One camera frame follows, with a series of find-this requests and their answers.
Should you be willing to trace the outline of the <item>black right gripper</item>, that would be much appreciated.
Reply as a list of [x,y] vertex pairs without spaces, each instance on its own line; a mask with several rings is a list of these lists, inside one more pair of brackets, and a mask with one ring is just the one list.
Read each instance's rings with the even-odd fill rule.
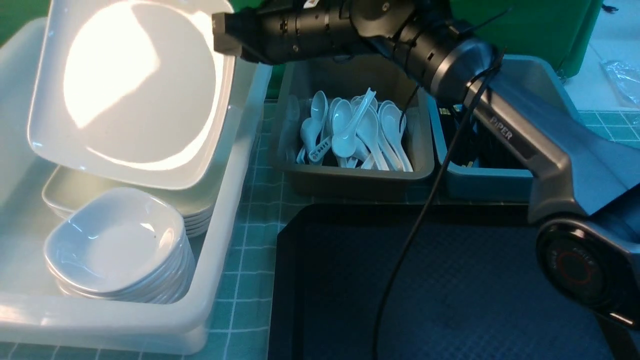
[[211,14],[214,50],[253,63],[282,65],[309,59],[352,58],[361,38],[350,21],[350,0],[264,0],[237,13]]

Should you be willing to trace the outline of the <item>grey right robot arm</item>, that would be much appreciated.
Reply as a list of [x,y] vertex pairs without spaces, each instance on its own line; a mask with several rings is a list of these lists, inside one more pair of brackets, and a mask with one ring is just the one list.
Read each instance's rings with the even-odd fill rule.
[[498,49],[440,0],[320,0],[214,13],[214,50],[281,65],[379,54],[436,100],[464,105],[533,176],[542,273],[563,296],[639,330],[639,150],[581,125],[502,71]]

